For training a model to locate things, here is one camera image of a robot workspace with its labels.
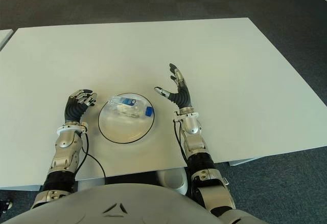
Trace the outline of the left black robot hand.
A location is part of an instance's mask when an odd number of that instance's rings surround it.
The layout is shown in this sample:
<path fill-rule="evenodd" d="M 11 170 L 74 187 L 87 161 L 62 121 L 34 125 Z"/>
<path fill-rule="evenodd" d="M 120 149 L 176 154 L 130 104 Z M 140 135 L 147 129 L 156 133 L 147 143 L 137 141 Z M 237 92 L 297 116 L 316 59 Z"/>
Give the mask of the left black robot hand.
<path fill-rule="evenodd" d="M 80 122 L 82 115 L 90 106 L 94 106 L 97 100 L 97 93 L 89 89 L 79 89 L 68 97 L 64 120 L 67 122 Z"/>

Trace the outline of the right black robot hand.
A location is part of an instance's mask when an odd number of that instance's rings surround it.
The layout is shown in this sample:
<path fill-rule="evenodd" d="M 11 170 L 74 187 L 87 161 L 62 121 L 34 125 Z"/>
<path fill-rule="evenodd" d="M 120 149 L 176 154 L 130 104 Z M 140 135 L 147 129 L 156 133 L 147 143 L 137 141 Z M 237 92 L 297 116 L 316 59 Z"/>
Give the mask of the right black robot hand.
<path fill-rule="evenodd" d="M 177 86 L 177 92 L 171 93 L 159 86 L 155 87 L 154 90 L 161 96 L 175 103 L 179 109 L 191 107 L 191 96 L 181 71 L 172 63 L 169 64 L 169 67 L 172 73 L 171 79 Z"/>

